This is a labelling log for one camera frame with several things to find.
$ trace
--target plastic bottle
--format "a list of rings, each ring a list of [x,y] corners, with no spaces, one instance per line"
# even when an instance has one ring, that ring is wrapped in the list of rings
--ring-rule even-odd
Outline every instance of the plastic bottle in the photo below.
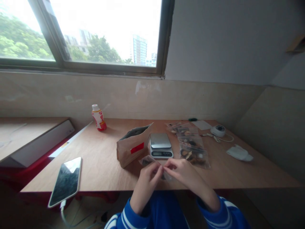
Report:
[[[103,117],[103,112],[101,111],[101,109],[98,107],[97,104],[93,104],[92,105],[92,116],[95,120],[96,123],[96,127],[98,129],[98,131],[103,131],[107,129],[106,123],[104,121],[104,117]]]

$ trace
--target finger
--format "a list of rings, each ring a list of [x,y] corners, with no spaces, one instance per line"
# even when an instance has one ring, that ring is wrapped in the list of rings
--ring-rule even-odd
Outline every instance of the finger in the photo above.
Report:
[[[176,178],[177,180],[179,180],[179,173],[173,171],[173,170],[170,170],[169,168],[167,167],[164,167],[164,171],[167,172],[169,175],[171,175],[172,177]]]
[[[150,163],[145,169],[148,174],[152,174],[153,171],[159,166],[160,164],[158,164],[158,162],[154,162],[154,163]]]
[[[177,159],[173,159],[173,158],[169,158],[167,160],[167,162],[165,163],[164,167],[168,167],[169,165],[175,165],[176,167],[178,167],[178,161]]]
[[[161,176],[163,175],[163,166],[161,165],[159,168],[158,168],[158,171],[156,173],[156,175],[154,176],[154,178],[151,180],[151,183],[153,185],[157,185],[158,181],[160,180]]]
[[[175,166],[175,165],[170,165],[170,166],[168,166],[168,168],[171,169],[171,170],[173,170],[173,169],[177,169],[177,166]]]

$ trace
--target kraft paper bag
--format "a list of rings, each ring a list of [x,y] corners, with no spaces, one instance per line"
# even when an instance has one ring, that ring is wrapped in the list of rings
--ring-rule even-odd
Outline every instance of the kraft paper bag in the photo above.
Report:
[[[153,123],[144,127],[136,127],[130,130],[124,137],[117,141],[117,159],[122,168],[136,159],[147,150]]]

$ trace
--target wall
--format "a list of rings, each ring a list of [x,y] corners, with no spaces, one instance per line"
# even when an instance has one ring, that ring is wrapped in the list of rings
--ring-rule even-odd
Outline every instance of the wall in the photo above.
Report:
[[[305,90],[305,52],[295,54],[272,80],[271,84]]]
[[[260,153],[305,182],[305,91],[267,87],[235,127]]]
[[[304,12],[303,0],[176,0],[166,79],[268,85]]]
[[[305,91],[267,87],[234,129],[239,137],[303,183],[304,101]],[[245,193],[273,228],[304,228],[304,188],[252,189]]]
[[[1,116],[69,116],[77,129],[97,103],[108,118],[217,119],[232,128],[263,86],[0,72]]]

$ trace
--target digital kitchen scale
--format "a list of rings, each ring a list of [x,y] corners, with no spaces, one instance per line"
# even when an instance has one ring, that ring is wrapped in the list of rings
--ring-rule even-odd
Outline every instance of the digital kitchen scale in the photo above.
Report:
[[[172,145],[167,133],[150,134],[150,155],[153,158],[172,158]]]

